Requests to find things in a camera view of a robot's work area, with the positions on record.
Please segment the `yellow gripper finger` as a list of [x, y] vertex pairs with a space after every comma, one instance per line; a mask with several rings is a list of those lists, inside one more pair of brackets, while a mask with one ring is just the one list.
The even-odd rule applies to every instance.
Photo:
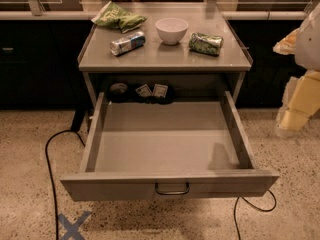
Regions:
[[308, 70], [300, 78], [291, 77], [276, 117], [275, 133], [279, 137], [294, 136], [319, 109], [320, 72]]
[[273, 47], [273, 51], [275, 53], [281, 54], [281, 55], [292, 55], [295, 53], [295, 47], [296, 47], [296, 39], [299, 29], [293, 30], [291, 33], [289, 33], [286, 37], [281, 39], [279, 42], [275, 44]]

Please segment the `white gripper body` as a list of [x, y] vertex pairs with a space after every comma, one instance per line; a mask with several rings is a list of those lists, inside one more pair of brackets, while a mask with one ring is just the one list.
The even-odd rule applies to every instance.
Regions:
[[295, 62], [320, 71], [320, 4], [304, 19], [296, 37]]

